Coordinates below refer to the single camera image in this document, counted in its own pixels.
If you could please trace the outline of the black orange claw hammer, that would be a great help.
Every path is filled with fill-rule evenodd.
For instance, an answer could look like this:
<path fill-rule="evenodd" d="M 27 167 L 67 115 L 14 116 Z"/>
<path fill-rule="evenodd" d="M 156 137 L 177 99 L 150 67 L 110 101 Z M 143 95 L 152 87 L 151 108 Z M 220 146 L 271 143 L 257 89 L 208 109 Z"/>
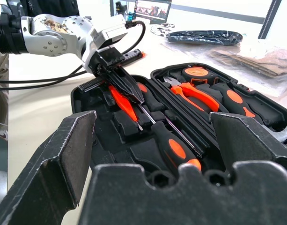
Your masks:
<path fill-rule="evenodd" d="M 230 113 L 239 114 L 255 119 L 267 132 L 269 132 L 279 142 L 283 143 L 287 139 L 287 125 L 282 131 L 272 131 L 263 123 L 261 117 L 256 115 L 251 110 L 247 102 L 239 94 L 230 89 L 225 82 L 216 83 L 212 85 L 211 88 L 219 91 L 222 94 L 222 104 Z"/>

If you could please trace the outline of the black orange tape measure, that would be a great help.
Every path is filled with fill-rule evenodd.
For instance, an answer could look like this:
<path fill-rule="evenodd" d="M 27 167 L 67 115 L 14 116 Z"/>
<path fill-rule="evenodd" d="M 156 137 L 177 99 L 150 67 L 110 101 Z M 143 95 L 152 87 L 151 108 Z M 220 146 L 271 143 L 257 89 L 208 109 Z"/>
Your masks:
<path fill-rule="evenodd" d="M 184 68 L 181 72 L 181 75 L 185 78 L 187 82 L 194 86 L 204 83 L 213 85 L 217 83 L 219 79 L 217 74 L 210 72 L 203 67 Z"/>

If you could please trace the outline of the person in beige trousers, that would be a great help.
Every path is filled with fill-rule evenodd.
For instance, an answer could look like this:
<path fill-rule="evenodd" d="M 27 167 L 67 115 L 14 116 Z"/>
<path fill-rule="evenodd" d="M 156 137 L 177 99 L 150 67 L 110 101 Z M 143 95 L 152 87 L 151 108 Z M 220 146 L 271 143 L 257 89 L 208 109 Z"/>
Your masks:
<path fill-rule="evenodd" d="M 0 80 L 9 78 L 9 56 L 0 57 Z M 8 90 L 0 90 L 0 138 L 8 141 Z"/>

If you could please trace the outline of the orange handled pliers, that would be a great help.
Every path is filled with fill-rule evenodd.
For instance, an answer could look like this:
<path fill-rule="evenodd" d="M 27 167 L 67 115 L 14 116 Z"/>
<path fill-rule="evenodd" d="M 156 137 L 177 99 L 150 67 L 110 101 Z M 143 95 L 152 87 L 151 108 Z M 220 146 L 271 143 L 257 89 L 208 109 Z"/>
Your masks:
<path fill-rule="evenodd" d="M 203 102 L 205 105 L 207 105 L 213 112 L 218 112 L 220 110 L 220 105 L 217 100 L 215 100 L 213 97 L 208 95 L 207 93 L 204 93 L 195 87 L 193 87 L 189 82 L 179 82 L 177 79 L 164 76 L 164 81 L 169 83 L 171 85 L 171 91 L 175 93 L 178 97 L 180 97 L 184 102 L 188 102 L 189 105 L 194 106 L 195 108 L 199 109 L 200 111 L 205 111 L 202 107 L 192 102 L 188 97 L 194 97 L 201 102 Z"/>

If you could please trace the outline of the slim orange screwdriver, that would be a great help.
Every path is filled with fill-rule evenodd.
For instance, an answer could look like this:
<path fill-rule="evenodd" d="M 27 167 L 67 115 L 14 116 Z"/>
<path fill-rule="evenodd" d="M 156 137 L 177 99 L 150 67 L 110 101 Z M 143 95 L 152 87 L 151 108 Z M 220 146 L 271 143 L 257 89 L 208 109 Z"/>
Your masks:
<path fill-rule="evenodd" d="M 129 99 L 122 95 L 114 86 L 110 85 L 109 89 L 120 109 L 123 110 L 134 122 L 137 123 L 140 131 L 143 131 L 143 128 L 138 122 L 138 118 Z"/>

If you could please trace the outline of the black plastic tool case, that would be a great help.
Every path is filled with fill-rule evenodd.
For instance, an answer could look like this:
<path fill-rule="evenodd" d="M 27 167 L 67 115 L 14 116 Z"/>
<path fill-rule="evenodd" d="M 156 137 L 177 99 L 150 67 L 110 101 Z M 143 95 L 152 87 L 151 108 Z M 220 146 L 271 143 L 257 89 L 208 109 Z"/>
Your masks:
<path fill-rule="evenodd" d="M 181 72 L 187 67 L 202 67 L 217 74 L 219 78 L 217 83 L 226 83 L 230 89 L 239 94 L 271 130 L 280 131 L 285 127 L 287 109 L 259 92 L 250 92 L 248 87 L 239 84 L 232 76 L 209 65 L 201 63 L 172 65 L 154 70 L 150 79 L 135 75 L 135 81 L 144 84 L 157 101 L 164 105 L 164 110 L 151 112 L 144 102 L 144 108 L 155 121 L 162 121 L 169 131 L 179 135 L 166 121 L 166 116 L 193 143 L 202 157 L 199 157 L 185 142 L 201 163 L 202 172 L 209 170 L 224 172 L 226 170 L 214 128 L 209 120 L 211 109 L 195 97 L 191 97 L 190 100 L 205 111 L 190 108 L 189 103 L 177 97 L 170 90 L 171 85 L 163 79 L 164 76 L 169 76 L 179 82 L 184 82 L 186 80 Z M 219 102 L 220 107 L 223 107 L 222 94 L 212 89 L 211 86 L 204 83 L 194 87 L 213 97 Z M 172 172 L 160 155 L 151 131 L 151 120 L 140 109 L 135 108 L 138 122 L 143 128 L 143 131 L 140 131 L 137 123 L 119 108 L 106 83 L 89 91 L 76 88 L 71 94 L 71 101 L 74 113 L 89 110 L 97 113 L 91 153 L 92 166 L 108 163 L 140 164 L 147 174 L 155 171 Z"/>

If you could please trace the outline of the open laptop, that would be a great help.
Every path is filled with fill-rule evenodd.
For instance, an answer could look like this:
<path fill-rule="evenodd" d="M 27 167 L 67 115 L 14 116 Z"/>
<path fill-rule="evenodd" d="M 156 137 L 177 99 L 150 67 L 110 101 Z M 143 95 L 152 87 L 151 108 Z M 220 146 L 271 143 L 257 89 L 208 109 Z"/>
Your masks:
<path fill-rule="evenodd" d="M 148 24 L 162 24 L 167 22 L 171 0 L 136 0 L 134 19 Z"/>

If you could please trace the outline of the small black device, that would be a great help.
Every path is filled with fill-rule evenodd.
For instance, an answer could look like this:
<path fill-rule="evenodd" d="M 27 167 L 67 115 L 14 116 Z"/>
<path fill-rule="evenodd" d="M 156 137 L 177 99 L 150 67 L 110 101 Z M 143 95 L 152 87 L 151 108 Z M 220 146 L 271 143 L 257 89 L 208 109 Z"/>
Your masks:
<path fill-rule="evenodd" d="M 126 17 L 127 16 L 127 5 L 123 5 L 120 1 L 117 1 L 115 5 L 116 5 L 115 15 L 122 15 L 123 17 Z"/>

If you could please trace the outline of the dark fabric in plastic bag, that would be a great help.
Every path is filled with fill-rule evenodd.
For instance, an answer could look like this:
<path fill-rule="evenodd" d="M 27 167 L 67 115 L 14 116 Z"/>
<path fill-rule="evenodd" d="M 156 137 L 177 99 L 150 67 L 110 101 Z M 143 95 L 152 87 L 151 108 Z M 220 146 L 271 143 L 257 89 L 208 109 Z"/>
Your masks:
<path fill-rule="evenodd" d="M 183 30 L 166 35 L 169 42 L 207 45 L 237 45 L 242 42 L 242 34 L 228 30 Z"/>

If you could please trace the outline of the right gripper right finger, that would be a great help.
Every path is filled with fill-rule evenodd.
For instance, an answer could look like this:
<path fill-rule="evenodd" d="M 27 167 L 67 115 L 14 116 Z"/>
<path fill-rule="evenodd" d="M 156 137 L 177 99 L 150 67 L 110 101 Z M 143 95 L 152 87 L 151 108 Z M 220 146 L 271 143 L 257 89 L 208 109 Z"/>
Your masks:
<path fill-rule="evenodd" d="M 275 162 L 287 170 L 287 147 L 255 119 L 224 112 L 212 112 L 209 119 L 228 171 L 239 161 Z"/>

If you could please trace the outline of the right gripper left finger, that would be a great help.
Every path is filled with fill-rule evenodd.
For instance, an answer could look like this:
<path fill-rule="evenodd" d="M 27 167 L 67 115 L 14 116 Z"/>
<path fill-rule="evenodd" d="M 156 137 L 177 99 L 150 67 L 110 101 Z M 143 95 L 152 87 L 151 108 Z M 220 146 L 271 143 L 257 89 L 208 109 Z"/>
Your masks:
<path fill-rule="evenodd" d="M 0 225 L 61 225 L 81 199 L 88 174 L 95 111 L 64 118 L 36 149 L 0 203 Z"/>

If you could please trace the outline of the black robot torso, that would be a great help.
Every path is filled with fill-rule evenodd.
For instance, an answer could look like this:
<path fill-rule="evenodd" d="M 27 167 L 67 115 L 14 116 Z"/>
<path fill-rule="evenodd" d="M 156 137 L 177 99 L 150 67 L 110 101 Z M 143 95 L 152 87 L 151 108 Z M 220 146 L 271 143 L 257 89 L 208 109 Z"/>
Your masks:
<path fill-rule="evenodd" d="M 40 14 L 51 14 L 58 17 L 80 15 L 77 0 L 5 0 L 10 9 L 21 15 L 35 17 Z"/>

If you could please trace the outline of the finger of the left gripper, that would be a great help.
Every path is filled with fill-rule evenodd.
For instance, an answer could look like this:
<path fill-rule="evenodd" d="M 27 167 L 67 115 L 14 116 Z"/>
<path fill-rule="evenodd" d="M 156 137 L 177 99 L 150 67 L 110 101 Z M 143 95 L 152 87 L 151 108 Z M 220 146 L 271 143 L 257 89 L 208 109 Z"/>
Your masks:
<path fill-rule="evenodd" d="M 103 74 L 108 83 L 114 86 L 119 93 L 134 103 L 141 103 L 141 90 L 137 82 L 123 68 L 105 69 Z"/>
<path fill-rule="evenodd" d="M 143 103 L 143 95 L 135 79 L 122 67 L 115 68 L 115 87 L 133 103 Z"/>

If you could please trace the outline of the brown fibre pads in bag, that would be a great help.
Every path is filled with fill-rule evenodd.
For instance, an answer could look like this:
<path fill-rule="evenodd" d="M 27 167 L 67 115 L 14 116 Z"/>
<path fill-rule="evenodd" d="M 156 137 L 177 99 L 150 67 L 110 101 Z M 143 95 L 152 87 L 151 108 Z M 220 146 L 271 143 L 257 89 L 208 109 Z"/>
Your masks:
<path fill-rule="evenodd" d="M 221 64 L 228 66 L 240 65 L 269 78 L 287 75 L 286 49 L 268 51 L 262 57 L 251 57 L 223 50 L 211 50 L 208 55 Z"/>

